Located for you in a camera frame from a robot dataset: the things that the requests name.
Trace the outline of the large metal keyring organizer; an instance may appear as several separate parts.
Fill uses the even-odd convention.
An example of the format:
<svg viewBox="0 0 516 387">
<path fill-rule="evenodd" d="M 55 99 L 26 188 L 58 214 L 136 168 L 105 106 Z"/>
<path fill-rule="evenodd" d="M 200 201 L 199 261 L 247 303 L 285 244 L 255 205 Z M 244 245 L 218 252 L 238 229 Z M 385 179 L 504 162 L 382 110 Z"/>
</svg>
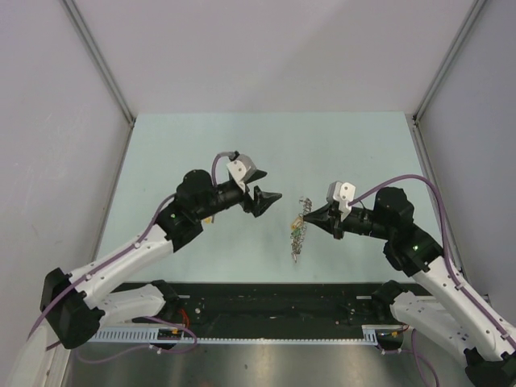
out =
<svg viewBox="0 0 516 387">
<path fill-rule="evenodd" d="M 301 204 L 302 208 L 298 215 L 301 215 L 304 219 L 304 215 L 308 214 L 312 211 L 313 203 L 309 198 L 301 197 L 299 199 L 299 203 Z M 291 232 L 294 231 L 290 228 L 290 245 L 291 245 L 291 256 L 293 259 L 293 262 L 296 264 L 298 262 L 298 258 L 301 255 L 302 252 L 302 244 L 306 237 L 306 230 L 307 225 L 303 223 L 303 226 L 299 229 L 302 233 L 297 237 L 293 238 L 291 236 Z"/>
</svg>

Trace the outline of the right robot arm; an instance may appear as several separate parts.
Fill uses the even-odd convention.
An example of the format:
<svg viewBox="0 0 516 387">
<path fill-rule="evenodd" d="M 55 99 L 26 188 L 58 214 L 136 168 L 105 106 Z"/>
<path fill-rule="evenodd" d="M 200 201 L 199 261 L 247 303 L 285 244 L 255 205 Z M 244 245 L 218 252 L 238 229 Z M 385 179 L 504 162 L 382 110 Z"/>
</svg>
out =
<svg viewBox="0 0 516 387">
<path fill-rule="evenodd" d="M 337 181 L 325 206 L 303 219 L 335 239 L 353 233 L 382 239 L 391 266 L 421 285 L 443 307 L 438 311 L 396 281 L 373 295 L 372 315 L 380 323 L 394 319 L 439 345 L 464 368 L 475 386 L 515 384 L 515 328 L 464 279 L 444 250 L 414 223 L 414 206 L 403 189 L 385 187 L 374 207 L 353 208 L 354 185 Z"/>
</svg>

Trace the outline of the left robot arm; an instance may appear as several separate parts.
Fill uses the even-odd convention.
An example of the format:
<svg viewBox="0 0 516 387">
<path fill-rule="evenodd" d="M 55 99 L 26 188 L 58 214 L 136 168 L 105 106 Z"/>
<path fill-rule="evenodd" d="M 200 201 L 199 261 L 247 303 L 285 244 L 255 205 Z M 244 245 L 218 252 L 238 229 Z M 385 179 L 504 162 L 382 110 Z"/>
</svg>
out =
<svg viewBox="0 0 516 387">
<path fill-rule="evenodd" d="M 177 294 L 166 281 L 117 291 L 128 277 L 178 252 L 203 231 L 202 221 L 233 206 L 258 218 L 281 193 L 263 191 L 249 183 L 266 172 L 229 164 L 229 178 L 214 184 L 203 169 L 184 175 L 175 193 L 164 199 L 149 224 L 134 239 L 108 256 L 67 273 L 55 268 L 44 278 L 39 327 L 47 323 L 56 344 L 74 349 L 88 342 L 101 327 L 133 318 L 157 318 L 166 323 L 177 316 Z"/>
</svg>

